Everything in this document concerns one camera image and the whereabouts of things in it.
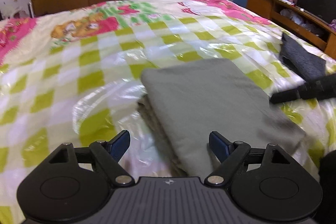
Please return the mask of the black sleeved left forearm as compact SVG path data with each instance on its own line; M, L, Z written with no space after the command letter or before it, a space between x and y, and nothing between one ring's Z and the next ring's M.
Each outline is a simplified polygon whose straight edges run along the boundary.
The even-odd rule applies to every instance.
M336 151L320 161L319 184L323 191L322 202L314 217L316 223L336 224Z

